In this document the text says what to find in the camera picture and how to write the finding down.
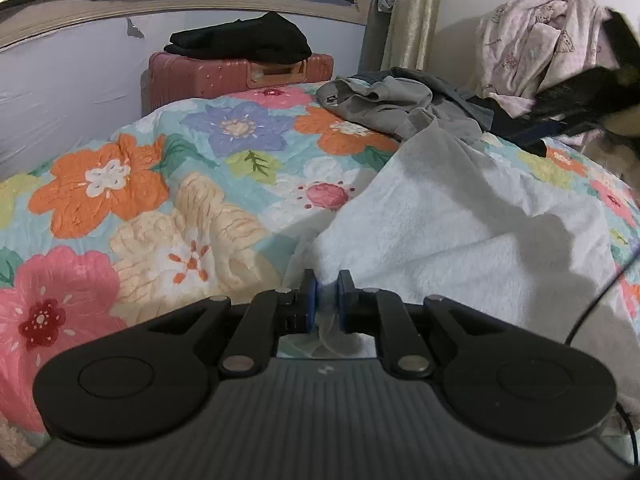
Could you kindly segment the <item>light grey sweatshirt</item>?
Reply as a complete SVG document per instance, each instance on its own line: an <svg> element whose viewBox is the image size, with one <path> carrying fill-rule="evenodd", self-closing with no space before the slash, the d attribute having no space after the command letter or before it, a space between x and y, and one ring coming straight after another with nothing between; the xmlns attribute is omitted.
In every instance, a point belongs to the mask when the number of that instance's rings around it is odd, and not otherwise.
<svg viewBox="0 0 640 480"><path fill-rule="evenodd" d="M619 288L608 222L592 197L496 162L431 125L406 142L285 273L408 302L444 296L555 341L570 340L613 373L639 406L639 339Z"/></svg>

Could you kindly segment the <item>black folded clothes on suitcase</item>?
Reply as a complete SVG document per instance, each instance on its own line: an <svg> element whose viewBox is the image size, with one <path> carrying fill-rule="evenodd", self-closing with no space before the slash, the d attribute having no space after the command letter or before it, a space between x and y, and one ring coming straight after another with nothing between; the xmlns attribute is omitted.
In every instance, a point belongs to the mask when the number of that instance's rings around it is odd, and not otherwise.
<svg viewBox="0 0 640 480"><path fill-rule="evenodd" d="M174 32L164 51L197 60L292 65L312 55L306 36L277 12L259 18Z"/></svg>

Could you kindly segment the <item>black garment on bed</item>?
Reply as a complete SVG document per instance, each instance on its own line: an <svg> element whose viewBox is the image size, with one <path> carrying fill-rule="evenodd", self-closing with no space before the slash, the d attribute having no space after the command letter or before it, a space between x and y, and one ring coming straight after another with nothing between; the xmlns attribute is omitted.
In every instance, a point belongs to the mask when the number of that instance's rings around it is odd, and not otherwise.
<svg viewBox="0 0 640 480"><path fill-rule="evenodd" d="M512 118L494 99L471 96L468 102L491 111L492 123L489 131L495 136L511 142L528 154L541 158L547 156L547 145L537 126L524 125L519 119Z"/></svg>

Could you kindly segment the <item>dark grey garment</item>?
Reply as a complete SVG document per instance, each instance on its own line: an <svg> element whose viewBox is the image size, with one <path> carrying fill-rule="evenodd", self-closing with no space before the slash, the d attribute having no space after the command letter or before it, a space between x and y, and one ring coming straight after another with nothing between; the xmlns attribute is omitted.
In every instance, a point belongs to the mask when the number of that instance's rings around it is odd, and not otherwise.
<svg viewBox="0 0 640 480"><path fill-rule="evenodd" d="M392 67L388 70L376 70L375 72L364 72L352 75L352 78L365 81L367 84L374 84L382 81L386 77L404 78L425 84L434 94L441 94L449 101L455 102L470 117L478 122L485 131L490 131L494 122L494 112L487 107L478 105L471 101L469 92L458 90L446 80L424 72L424 70L413 70L412 68Z"/></svg>

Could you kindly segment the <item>pink floral blanket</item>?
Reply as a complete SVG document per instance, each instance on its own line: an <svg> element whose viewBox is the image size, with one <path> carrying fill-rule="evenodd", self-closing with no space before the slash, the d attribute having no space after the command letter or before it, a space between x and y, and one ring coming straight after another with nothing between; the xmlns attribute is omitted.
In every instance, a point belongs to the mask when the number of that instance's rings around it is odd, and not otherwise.
<svg viewBox="0 0 640 480"><path fill-rule="evenodd" d="M617 62L596 0L509 0L480 20L475 35L475 93L509 116L530 110L536 94L596 66Z"/></svg>

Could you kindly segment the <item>floral bed quilt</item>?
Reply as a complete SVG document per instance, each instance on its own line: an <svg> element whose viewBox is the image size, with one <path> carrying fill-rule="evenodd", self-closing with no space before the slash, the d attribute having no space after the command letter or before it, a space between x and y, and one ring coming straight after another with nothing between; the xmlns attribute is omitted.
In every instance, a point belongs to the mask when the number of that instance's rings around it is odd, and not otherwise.
<svg viewBox="0 0 640 480"><path fill-rule="evenodd" d="M297 284L284 278L302 238L325 230L402 147L331 114L315 94L300 84L175 102L2 182L1 452L10 463L47 442L32 384L57 354L194 301L242 304ZM555 140L541 158L487 131L474 144L453 137L594 198L616 271L638 246L630 188L586 156Z"/></svg>

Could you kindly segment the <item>grey polo shirt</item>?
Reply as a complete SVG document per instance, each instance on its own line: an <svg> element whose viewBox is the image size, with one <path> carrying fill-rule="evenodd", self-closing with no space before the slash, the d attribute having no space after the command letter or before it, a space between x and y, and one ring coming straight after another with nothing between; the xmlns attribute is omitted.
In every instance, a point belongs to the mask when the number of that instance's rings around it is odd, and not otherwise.
<svg viewBox="0 0 640 480"><path fill-rule="evenodd" d="M434 94L425 84L386 77L374 84L336 78L316 91L316 100L330 113L353 124L407 141L434 124L467 144L485 132L455 102Z"/></svg>

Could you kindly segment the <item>beige curtain right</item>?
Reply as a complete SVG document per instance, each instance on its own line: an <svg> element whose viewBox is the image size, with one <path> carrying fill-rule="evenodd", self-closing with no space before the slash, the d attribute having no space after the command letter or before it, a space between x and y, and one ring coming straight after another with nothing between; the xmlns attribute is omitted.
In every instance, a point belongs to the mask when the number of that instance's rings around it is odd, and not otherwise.
<svg viewBox="0 0 640 480"><path fill-rule="evenodd" d="M431 54L440 0L378 0L390 11L381 67L425 70Z"/></svg>

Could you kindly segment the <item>pink red suitcase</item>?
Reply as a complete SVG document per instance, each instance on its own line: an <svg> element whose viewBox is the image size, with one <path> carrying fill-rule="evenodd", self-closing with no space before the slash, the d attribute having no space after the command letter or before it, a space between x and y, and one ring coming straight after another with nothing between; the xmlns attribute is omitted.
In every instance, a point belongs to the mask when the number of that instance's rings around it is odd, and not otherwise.
<svg viewBox="0 0 640 480"><path fill-rule="evenodd" d="M191 98L273 89L290 84L330 80L334 58L313 54L292 65L259 64L247 60L197 60L167 52L149 59L148 101L150 110Z"/></svg>

